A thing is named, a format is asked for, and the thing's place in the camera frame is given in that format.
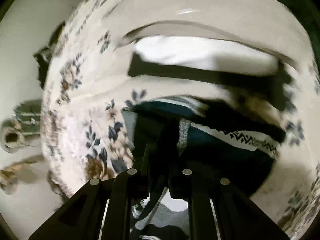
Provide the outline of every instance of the metal screw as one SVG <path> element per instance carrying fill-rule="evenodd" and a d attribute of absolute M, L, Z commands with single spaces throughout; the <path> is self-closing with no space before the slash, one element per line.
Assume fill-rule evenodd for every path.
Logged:
<path fill-rule="evenodd" d="M 128 169 L 127 173 L 128 173 L 129 175 L 134 175 L 134 174 L 137 173 L 137 170 L 134 169 L 134 168 L 131 168 L 131 169 Z"/>
<path fill-rule="evenodd" d="M 192 174 L 192 170 L 190 170 L 190 169 L 184 169 L 184 170 L 182 171 L 182 173 L 183 173 L 184 175 L 191 175 L 191 174 Z"/>
<path fill-rule="evenodd" d="M 226 178 L 223 178 L 223 179 L 220 180 L 220 183 L 221 183 L 222 185 L 229 185 L 229 184 L 230 184 L 230 180 L 228 180 L 228 179 L 226 179 Z"/>
<path fill-rule="evenodd" d="M 97 178 L 90 179 L 90 185 L 95 186 L 100 183 L 100 180 Z"/>

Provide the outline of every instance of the black object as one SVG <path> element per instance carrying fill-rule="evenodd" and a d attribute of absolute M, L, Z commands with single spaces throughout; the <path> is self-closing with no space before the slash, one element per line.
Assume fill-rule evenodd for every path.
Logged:
<path fill-rule="evenodd" d="M 148 187 L 153 190 L 151 171 L 161 170 L 150 157 L 154 152 L 154 147 L 148 144 L 144 156 L 135 161 L 132 169 L 120 173 L 115 179 L 91 179 L 29 239 L 96 240 L 105 207 L 107 212 L 101 239 L 129 239 L 131 201 L 148 197 Z M 201 163 L 181 162 L 176 157 L 168 167 L 166 179 L 171 197 L 188 199 L 191 240 L 218 239 L 218 234 L 222 240 L 289 239 L 237 186 L 220 177 L 199 176 L 199 169 L 203 169 Z M 192 170 L 192 174 L 185 175 L 187 172 L 183 173 L 183 170 L 186 168 Z"/>

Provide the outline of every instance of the wall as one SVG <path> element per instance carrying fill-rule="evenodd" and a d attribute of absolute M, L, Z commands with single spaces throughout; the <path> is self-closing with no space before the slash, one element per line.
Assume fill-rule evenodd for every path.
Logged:
<path fill-rule="evenodd" d="M 15 0 L 0 22 L 0 120 L 26 99 L 41 98 L 37 63 L 32 54 L 46 45 L 55 27 L 71 14 L 69 0 Z M 9 154 L 0 148 L 0 168 L 13 161 L 41 153 L 39 141 Z M 33 164 L 35 184 L 20 184 L 17 192 L 0 190 L 0 213 L 20 240 L 28 237 L 60 205 L 45 176 L 48 164 Z"/>

